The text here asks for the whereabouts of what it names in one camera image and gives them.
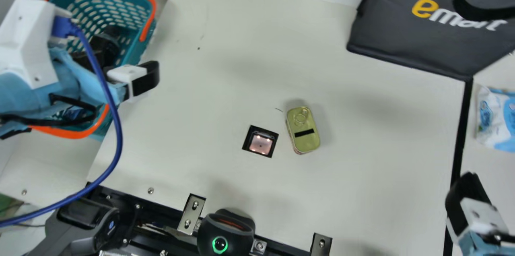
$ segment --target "tin can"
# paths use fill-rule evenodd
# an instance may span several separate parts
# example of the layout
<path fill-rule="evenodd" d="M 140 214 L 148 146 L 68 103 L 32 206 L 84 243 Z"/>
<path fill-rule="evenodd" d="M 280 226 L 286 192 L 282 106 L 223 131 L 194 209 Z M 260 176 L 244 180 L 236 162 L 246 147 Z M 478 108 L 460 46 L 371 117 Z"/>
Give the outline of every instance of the tin can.
<path fill-rule="evenodd" d="M 303 155 L 320 146 L 320 137 L 309 108 L 290 109 L 286 114 L 286 126 L 296 153 Z"/>

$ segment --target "blue cable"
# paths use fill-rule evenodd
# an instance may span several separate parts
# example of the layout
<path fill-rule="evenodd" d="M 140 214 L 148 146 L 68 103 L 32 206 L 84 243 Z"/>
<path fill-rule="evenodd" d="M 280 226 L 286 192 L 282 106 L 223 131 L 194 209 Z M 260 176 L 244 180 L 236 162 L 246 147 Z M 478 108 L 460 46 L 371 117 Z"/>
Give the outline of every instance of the blue cable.
<path fill-rule="evenodd" d="M 77 27 L 76 25 L 71 25 L 69 27 L 68 32 L 70 34 L 74 34 L 82 41 L 82 44 L 84 45 L 86 55 L 88 56 L 88 59 L 91 62 L 91 65 L 93 67 L 93 70 L 95 71 L 95 74 L 100 81 L 103 93 L 105 95 L 105 98 L 107 99 L 107 102 L 109 104 L 109 110 L 111 111 L 111 114 L 113 116 L 113 123 L 114 128 L 116 130 L 116 153 L 114 154 L 113 161 L 108 166 L 108 168 L 103 172 L 98 179 L 96 179 L 94 182 L 92 182 L 87 187 L 83 188 L 81 191 L 79 191 L 77 194 L 72 195 L 66 199 L 62 199 L 61 201 L 58 201 L 57 203 L 51 204 L 45 208 L 42 208 L 40 210 L 21 215 L 18 217 L 9 218 L 3 221 L 0 221 L 0 228 L 7 227 L 10 225 L 16 225 L 18 223 L 22 223 L 24 221 L 28 221 L 32 218 L 35 218 L 37 216 L 44 215 L 48 212 L 52 212 L 55 209 L 61 208 L 64 205 L 67 205 L 71 203 L 72 201 L 75 201 L 85 195 L 87 195 L 89 192 L 91 192 L 94 188 L 96 188 L 98 185 L 100 185 L 114 170 L 116 167 L 116 164 L 118 164 L 118 161 L 120 159 L 120 156 L 122 155 L 122 147 L 123 147 L 123 135 L 122 135 L 122 124 L 120 123 L 120 117 L 118 116 L 118 111 L 116 109 L 116 104 L 114 103 L 113 97 L 111 95 L 111 92 L 109 91 L 109 88 L 107 86 L 107 82 L 105 81 L 105 77 L 103 76 L 103 72 L 101 67 L 98 65 L 98 61 L 96 59 L 96 56 L 91 49 L 91 46 L 88 42 L 88 39 L 84 36 L 84 33 L 82 30 Z"/>

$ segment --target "black bag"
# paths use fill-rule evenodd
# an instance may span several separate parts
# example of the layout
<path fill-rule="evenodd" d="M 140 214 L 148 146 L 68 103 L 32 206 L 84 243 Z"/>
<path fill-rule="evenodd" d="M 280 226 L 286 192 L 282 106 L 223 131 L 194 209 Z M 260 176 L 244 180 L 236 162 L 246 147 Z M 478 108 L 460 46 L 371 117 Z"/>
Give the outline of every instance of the black bag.
<path fill-rule="evenodd" d="M 515 49 L 515 0 L 363 0 L 347 49 L 459 80 Z"/>

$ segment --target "emart logo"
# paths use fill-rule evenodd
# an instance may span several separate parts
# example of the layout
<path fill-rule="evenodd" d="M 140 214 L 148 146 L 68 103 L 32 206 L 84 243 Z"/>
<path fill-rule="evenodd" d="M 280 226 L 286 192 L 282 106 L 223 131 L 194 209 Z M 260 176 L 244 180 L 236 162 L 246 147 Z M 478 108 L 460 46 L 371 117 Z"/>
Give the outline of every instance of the emart logo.
<path fill-rule="evenodd" d="M 412 8 L 414 15 L 421 18 L 429 18 L 430 21 L 438 21 L 444 25 L 449 23 L 453 27 L 474 27 L 476 29 L 486 28 L 495 31 L 500 25 L 508 23 L 505 20 L 497 21 L 466 21 L 457 12 L 440 8 L 436 1 L 419 0 Z"/>

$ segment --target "teal basket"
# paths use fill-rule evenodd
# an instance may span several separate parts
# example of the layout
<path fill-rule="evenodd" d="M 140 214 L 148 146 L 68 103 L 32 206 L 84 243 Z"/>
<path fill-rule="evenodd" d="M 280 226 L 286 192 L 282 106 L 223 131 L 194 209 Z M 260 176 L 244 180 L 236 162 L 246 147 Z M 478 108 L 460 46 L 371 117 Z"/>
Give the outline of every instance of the teal basket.
<path fill-rule="evenodd" d="M 155 2 L 153 0 L 48 0 L 58 7 L 69 10 L 77 19 L 79 27 L 86 38 L 103 32 L 108 25 L 116 25 L 120 30 L 120 54 L 116 59 L 116 67 L 137 65 L 140 62 L 156 27 L 153 19 Z M 68 43 L 69 53 L 84 51 L 84 47 L 76 38 Z M 64 111 L 53 116 L 61 118 Z M 102 125 L 94 132 L 94 137 L 103 139 L 111 124 L 109 114 Z M 74 126 L 69 130 L 80 131 L 91 124 Z"/>

